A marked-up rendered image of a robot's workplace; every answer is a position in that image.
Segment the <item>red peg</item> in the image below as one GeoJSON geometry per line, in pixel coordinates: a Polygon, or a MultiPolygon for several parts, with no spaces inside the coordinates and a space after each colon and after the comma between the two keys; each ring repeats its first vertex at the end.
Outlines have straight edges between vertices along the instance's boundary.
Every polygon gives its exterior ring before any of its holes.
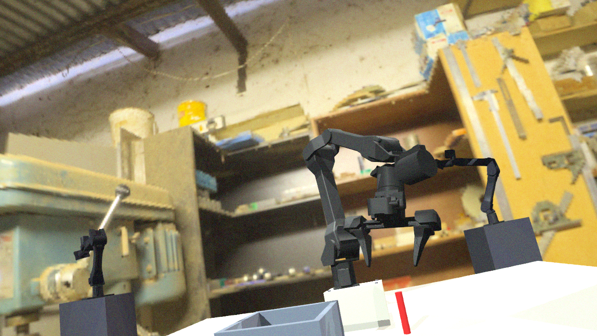
{"type": "Polygon", "coordinates": [[[403,295],[401,291],[395,292],[396,295],[396,300],[397,300],[397,307],[399,310],[399,314],[400,314],[400,318],[401,318],[401,323],[402,323],[402,327],[403,327],[403,333],[404,334],[411,334],[411,328],[409,325],[409,319],[407,317],[406,314],[406,308],[404,305],[404,299],[403,299],[403,295]]]}

